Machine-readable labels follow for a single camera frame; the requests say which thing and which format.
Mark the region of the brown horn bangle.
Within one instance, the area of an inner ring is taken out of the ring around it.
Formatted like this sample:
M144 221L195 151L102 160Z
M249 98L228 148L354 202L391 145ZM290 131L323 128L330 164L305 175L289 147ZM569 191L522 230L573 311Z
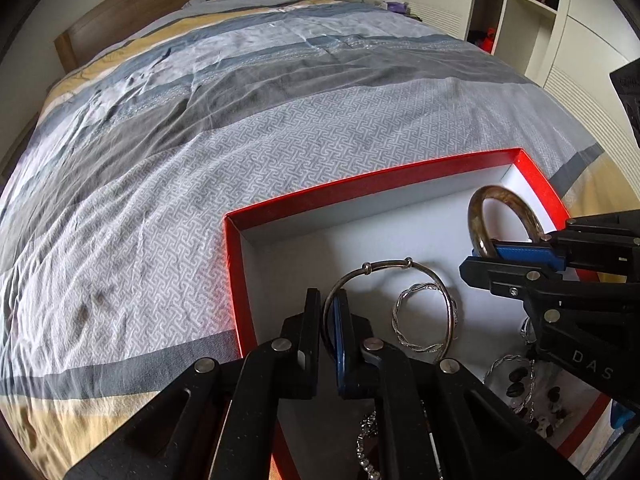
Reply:
M474 254L497 259L497 240L515 234L514 219L533 243L544 240L546 233L533 209L525 200L500 185L482 186L474 192L468 206L468 230Z

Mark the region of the red gift box white interior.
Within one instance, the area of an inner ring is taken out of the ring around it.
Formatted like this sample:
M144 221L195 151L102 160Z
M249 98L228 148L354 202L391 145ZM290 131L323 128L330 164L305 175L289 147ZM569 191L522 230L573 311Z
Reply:
M280 334L283 321L303 310L308 288L322 299L363 263L410 257L434 271L458 307L447 358L482 380L489 365L524 350L522 304L469 287L459 266L472 252L468 205L484 185L500 185L533 209L545 231L568 213L522 148L413 162L319 184L224 215L224 244L235 331L243 356ZM400 347L390 326L392 307L410 285L432 280L415 268L372 271L345 285L350 310L367 318L374 336ZM557 379L568 420L546 440L492 437L481 422L472 438L483 445L479 464L463 479L580 479L567 459L590 433L608 400L579 379L536 366L539 385ZM270 479L356 479L358 422L372 402L344 401L335 368L320 344L318 394L312 401L280 401Z

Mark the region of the striped blue yellow duvet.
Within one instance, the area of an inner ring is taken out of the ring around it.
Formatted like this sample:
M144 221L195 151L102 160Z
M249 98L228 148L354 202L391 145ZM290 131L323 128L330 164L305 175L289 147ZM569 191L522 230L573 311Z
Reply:
M59 479L199 351L238 355L228 212L430 158L522 148L573 214L634 186L498 58L361 3L173 16L50 92L1 195L1 411Z

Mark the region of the red object on wardrobe floor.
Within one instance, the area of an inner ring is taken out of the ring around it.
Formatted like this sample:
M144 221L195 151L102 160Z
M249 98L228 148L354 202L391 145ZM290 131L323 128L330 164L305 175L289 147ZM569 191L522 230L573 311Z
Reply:
M494 52L496 43L497 29L489 27L486 32L479 32L475 44L480 50L483 50L489 54Z

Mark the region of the white wardrobe with shelves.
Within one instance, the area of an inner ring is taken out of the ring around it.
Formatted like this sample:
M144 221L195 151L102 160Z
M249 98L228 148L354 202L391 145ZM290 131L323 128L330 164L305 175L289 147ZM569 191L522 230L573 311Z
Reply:
M489 51L567 107L620 166L639 155L611 73L638 60L639 39L613 0L400 0L422 22Z

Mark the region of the wooden nightstand with items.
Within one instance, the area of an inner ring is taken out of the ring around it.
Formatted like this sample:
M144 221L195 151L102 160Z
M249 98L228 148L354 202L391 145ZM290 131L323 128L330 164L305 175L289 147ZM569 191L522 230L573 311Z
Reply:
M420 16L417 16L415 13L413 13L411 11L409 3L405 1L383 0L380 3L378 3L378 7L388 12L406 16L407 18L412 18L413 20L417 20L419 22L422 21L422 18L420 18Z

